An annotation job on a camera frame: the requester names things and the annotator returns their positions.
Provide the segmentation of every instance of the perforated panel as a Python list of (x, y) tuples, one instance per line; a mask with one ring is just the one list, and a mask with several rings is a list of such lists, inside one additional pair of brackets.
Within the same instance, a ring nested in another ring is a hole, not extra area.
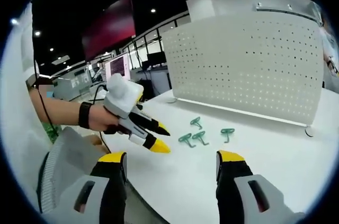
[(319, 29), (274, 13), (212, 17), (163, 34), (173, 93), (311, 124), (323, 78)]

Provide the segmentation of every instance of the white table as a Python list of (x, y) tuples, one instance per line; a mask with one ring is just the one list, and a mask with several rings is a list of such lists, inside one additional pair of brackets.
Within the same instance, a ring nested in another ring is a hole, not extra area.
[[(167, 103), (172, 99), (169, 91), (144, 104), (144, 110), (170, 131), (170, 137), (159, 136), (171, 147), (170, 154), (152, 153), (124, 135), (105, 135), (112, 151), (127, 152), (129, 181), (169, 223), (219, 223), (219, 149), (242, 155), (254, 174), (263, 175), (284, 194), (294, 212), (310, 210), (326, 188), (339, 148), (338, 94), (322, 89), (313, 138), (303, 127), (182, 101)], [(198, 116), (210, 145), (197, 141), (190, 148), (179, 143), (180, 136), (199, 131), (190, 125)], [(235, 128), (228, 144), (222, 128)]]

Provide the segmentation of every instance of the green plastic part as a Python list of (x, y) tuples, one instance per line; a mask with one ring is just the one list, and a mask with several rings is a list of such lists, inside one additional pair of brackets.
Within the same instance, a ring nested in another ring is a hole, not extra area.
[(188, 133), (188, 134), (186, 134), (186, 135), (180, 137), (178, 141), (179, 141), (179, 142), (186, 142), (186, 144), (188, 144), (191, 148), (194, 148), (194, 147), (196, 147), (196, 145), (191, 145), (191, 143), (190, 143), (190, 141), (189, 141), (189, 139), (191, 138), (191, 136), (192, 136), (192, 133)]
[(228, 143), (228, 142), (229, 142), (229, 136), (228, 136), (228, 134), (232, 134), (233, 132), (235, 132), (235, 129), (233, 129), (233, 128), (222, 129), (222, 130), (221, 130), (221, 134), (226, 134), (226, 136), (227, 136), (227, 140), (225, 141), (225, 143)]
[(202, 136), (205, 135), (205, 131), (200, 131), (197, 134), (194, 134), (192, 139), (199, 139), (204, 146), (209, 145), (210, 143), (205, 143), (202, 139)]
[(199, 124), (199, 121), (200, 121), (200, 117), (197, 117), (191, 121), (191, 125), (196, 125), (199, 127), (199, 130), (201, 130), (202, 126)]

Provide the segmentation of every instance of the black wrist strap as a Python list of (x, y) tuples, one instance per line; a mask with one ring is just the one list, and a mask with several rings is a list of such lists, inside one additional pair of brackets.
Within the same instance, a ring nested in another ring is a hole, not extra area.
[(79, 120), (78, 124), (80, 127), (89, 129), (90, 125), (88, 124), (88, 117), (90, 114), (90, 108), (92, 106), (92, 103), (89, 102), (83, 102), (81, 103), (80, 109), (79, 109)]

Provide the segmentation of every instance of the human arm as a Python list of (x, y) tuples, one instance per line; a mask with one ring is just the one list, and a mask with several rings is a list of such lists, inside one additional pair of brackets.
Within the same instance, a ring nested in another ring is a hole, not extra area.
[[(44, 94), (40, 98), (37, 89), (31, 89), (29, 94), (40, 121), (49, 122), (41, 102), (42, 98), (52, 124), (78, 125), (81, 103), (47, 98)], [(90, 108), (88, 124), (92, 130), (104, 131), (109, 125), (118, 125), (118, 118), (109, 113), (102, 105), (96, 104)]]

